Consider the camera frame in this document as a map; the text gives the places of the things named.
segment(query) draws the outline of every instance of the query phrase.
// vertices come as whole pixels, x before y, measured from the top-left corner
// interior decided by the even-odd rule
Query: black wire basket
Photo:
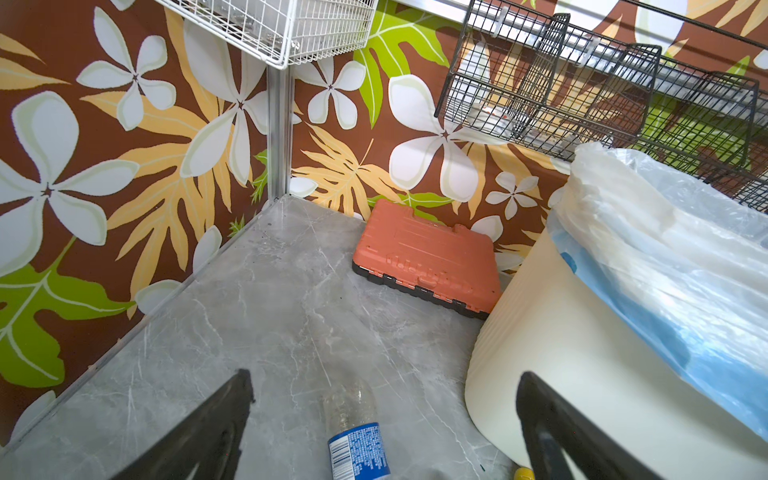
[[[590,141],[635,148],[768,210],[768,95],[757,81],[662,59],[657,45],[584,30],[568,14],[471,0],[440,115],[566,161]]]

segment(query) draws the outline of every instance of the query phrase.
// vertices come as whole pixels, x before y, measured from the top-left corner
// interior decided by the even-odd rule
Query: cream plastic bin
[[[546,230],[485,321],[465,390],[480,432],[522,465],[515,395],[527,370],[667,480],[768,478],[768,443],[677,377],[571,272]]]

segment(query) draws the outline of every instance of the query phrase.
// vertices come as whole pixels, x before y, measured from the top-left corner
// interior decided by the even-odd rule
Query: white plastic bag
[[[639,151],[576,149],[548,230],[678,374],[768,440],[768,216]]]

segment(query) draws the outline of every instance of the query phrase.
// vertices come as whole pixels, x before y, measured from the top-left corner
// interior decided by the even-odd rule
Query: gray marble floor
[[[464,378],[481,322],[351,270],[364,223],[284,198],[0,460],[0,477],[109,478],[238,368],[256,403],[237,478],[331,478],[327,372],[367,379],[395,478],[510,478]]]

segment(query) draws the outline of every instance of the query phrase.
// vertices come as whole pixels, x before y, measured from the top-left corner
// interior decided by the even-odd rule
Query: tool case
[[[384,199],[368,219],[353,270],[373,283],[479,319],[488,318],[502,294],[488,236],[463,225],[438,225]]]

